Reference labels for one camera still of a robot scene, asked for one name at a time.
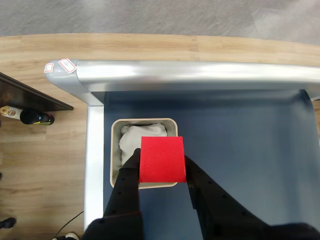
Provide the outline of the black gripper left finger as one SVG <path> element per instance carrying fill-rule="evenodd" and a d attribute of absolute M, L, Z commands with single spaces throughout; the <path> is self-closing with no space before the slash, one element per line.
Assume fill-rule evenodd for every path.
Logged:
<path fill-rule="evenodd" d="M 102 218 L 91 222 L 83 240 L 143 240 L 144 226 L 140 210 L 139 173 L 141 149 L 120 168 Z"/>

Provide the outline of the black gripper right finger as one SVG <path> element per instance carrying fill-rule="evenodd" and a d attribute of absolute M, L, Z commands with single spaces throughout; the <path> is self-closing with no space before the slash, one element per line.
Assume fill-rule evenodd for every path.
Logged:
<path fill-rule="evenodd" d="M 266 223 L 185 156 L 186 182 L 204 240 L 264 240 Z"/>

